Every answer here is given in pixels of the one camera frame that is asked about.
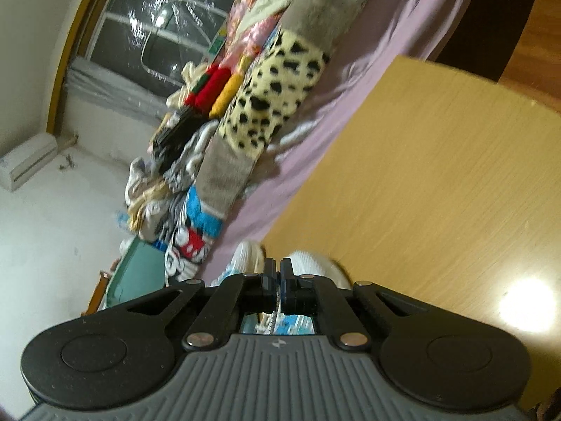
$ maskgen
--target pile of clothes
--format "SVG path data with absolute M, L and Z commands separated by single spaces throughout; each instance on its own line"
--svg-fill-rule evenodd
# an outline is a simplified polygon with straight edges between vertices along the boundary
M 225 44 L 185 86 L 131 164 L 130 229 L 166 248 L 167 283 L 192 278 L 260 156 L 323 74 L 366 0 L 235 0 Z

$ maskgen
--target pink bed sheet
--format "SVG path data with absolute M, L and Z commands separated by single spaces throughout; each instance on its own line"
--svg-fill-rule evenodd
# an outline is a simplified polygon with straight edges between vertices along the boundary
M 434 59 L 470 0 L 368 0 L 293 123 L 315 125 L 270 178 L 238 201 L 198 277 L 224 270 L 238 243 L 261 241 L 397 55 Z

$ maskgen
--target wooden table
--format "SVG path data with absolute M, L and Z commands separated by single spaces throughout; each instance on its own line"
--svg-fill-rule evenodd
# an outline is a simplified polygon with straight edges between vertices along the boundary
M 561 386 L 561 115 L 531 99 L 397 58 L 263 245 L 508 330 L 524 408 Z

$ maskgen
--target air conditioner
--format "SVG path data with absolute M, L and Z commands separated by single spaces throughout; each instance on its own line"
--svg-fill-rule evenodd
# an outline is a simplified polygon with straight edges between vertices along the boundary
M 51 134 L 33 136 L 0 157 L 0 186 L 14 191 L 57 156 L 57 152 L 57 140 Z

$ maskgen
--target wooden floor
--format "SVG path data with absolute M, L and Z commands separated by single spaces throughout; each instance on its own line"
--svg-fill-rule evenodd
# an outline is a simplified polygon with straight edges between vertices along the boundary
M 561 0 L 536 0 L 499 81 L 561 113 Z

